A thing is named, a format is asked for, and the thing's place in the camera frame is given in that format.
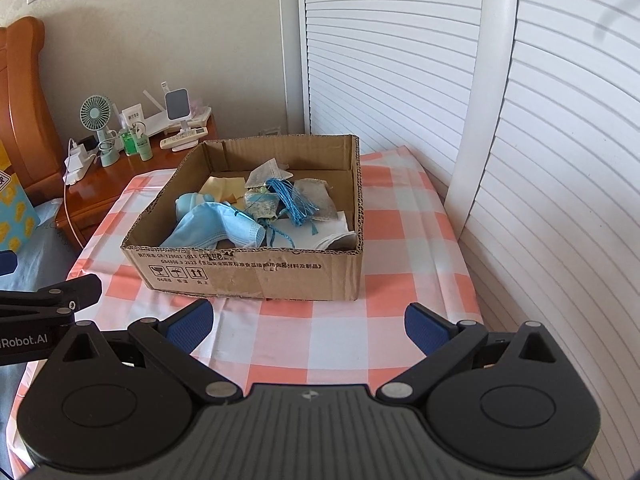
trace portable fan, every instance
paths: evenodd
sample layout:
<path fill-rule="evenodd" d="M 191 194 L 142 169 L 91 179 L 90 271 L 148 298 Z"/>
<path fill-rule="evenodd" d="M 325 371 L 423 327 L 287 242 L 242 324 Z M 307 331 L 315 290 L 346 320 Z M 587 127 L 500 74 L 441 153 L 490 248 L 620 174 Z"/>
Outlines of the portable fan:
<path fill-rule="evenodd" d="M 116 162 L 120 156 L 116 147 L 115 132 L 107 126 L 110 117 L 111 103 L 101 95 L 92 95 L 80 107 L 82 126 L 98 135 L 100 161 L 104 167 Z"/>

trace yellow patterned bag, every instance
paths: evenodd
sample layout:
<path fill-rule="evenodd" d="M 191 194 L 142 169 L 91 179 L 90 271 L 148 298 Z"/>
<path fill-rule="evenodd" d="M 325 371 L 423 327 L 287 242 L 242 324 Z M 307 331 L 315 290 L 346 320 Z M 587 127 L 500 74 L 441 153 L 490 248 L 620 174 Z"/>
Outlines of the yellow patterned bag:
<path fill-rule="evenodd" d="M 0 142 L 0 251 L 11 249 L 17 253 L 39 224 L 40 219 Z"/>

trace yellow paper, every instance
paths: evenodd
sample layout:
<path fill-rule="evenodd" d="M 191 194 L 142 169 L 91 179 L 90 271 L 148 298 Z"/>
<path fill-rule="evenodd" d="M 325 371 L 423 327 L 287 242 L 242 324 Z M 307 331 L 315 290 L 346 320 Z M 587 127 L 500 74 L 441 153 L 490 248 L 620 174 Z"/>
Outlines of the yellow paper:
<path fill-rule="evenodd" d="M 210 176 L 200 189 L 201 194 L 210 194 L 216 202 L 237 203 L 239 198 L 244 198 L 246 188 L 241 176 L 233 178 L 220 178 Z"/>

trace white louvered closet door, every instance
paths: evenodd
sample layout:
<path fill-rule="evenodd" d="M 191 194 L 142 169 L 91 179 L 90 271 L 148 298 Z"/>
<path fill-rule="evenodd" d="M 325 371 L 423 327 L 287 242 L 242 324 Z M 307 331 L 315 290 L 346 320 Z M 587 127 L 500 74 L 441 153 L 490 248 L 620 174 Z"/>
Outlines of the white louvered closet door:
<path fill-rule="evenodd" d="M 640 468 L 640 0 L 519 0 L 460 245 L 495 330 L 546 324 L 601 409 L 589 466 Z"/>
<path fill-rule="evenodd" d="M 446 194 L 481 0 L 304 0 L 310 129 L 363 153 L 406 145 Z"/>

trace nightstand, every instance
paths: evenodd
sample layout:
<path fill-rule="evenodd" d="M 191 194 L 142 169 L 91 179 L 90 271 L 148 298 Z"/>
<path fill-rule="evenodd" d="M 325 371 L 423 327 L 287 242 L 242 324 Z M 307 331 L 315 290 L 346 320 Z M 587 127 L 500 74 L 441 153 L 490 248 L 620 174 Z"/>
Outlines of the nightstand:
<path fill-rule="evenodd" d="M 216 121 L 213 115 L 207 121 L 209 135 L 200 140 L 215 140 L 218 138 Z M 66 207 L 73 228 L 83 245 L 95 233 L 98 225 L 107 216 L 111 206 L 119 199 L 131 179 L 139 174 L 153 170 L 170 170 L 177 168 L 183 158 L 191 150 L 172 152 L 161 150 L 160 141 L 175 134 L 157 134 L 149 139 L 154 156 L 151 160 L 142 161 L 139 155 L 127 156 L 120 152 L 120 158 L 115 164 L 107 168 L 100 165 L 100 161 L 92 164 L 84 178 L 66 190 Z M 65 233 L 74 247 L 78 242 L 71 232 L 66 220 L 65 208 L 60 207 L 56 216 L 56 226 Z"/>

